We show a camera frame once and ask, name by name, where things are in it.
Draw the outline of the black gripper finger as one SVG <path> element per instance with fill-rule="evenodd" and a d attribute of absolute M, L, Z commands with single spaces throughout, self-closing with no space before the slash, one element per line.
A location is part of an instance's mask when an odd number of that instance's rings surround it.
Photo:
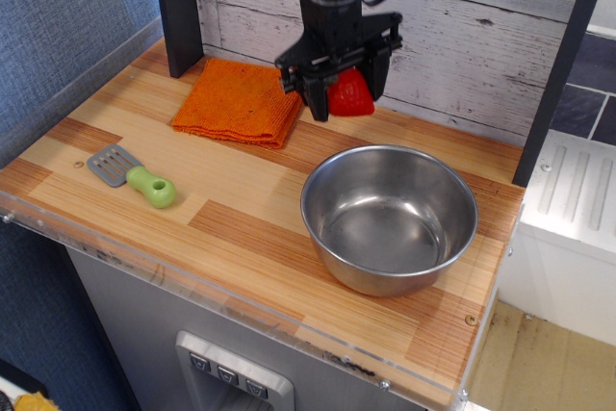
<path fill-rule="evenodd" d="M 315 121 L 327 121 L 329 118 L 327 84 L 318 77 L 302 78 L 302 97 L 309 107 Z"/>
<path fill-rule="evenodd" d="M 358 64 L 358 70 L 362 74 L 368 90 L 373 99 L 379 99 L 384 93 L 387 76 L 389 73 L 391 54 L 362 54 L 362 60 Z"/>

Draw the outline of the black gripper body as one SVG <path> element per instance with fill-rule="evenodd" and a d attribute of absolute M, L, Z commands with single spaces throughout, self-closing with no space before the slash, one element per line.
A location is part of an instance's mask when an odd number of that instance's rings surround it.
<path fill-rule="evenodd" d="M 398 12 L 363 14 L 363 0 L 299 0 L 303 33 L 275 60 L 285 92 L 302 90 L 302 78 L 325 81 L 355 67 L 363 53 L 401 47 Z"/>

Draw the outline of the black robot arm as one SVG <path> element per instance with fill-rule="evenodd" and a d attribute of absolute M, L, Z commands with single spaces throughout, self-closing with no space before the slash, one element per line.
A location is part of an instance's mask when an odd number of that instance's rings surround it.
<path fill-rule="evenodd" d="M 363 14 L 385 0 L 299 0 L 303 32 L 275 59 L 283 91 L 297 92 L 313 119 L 327 121 L 327 91 L 339 75 L 357 69 L 373 99 L 384 92 L 393 52 L 401 47 L 398 12 Z"/>

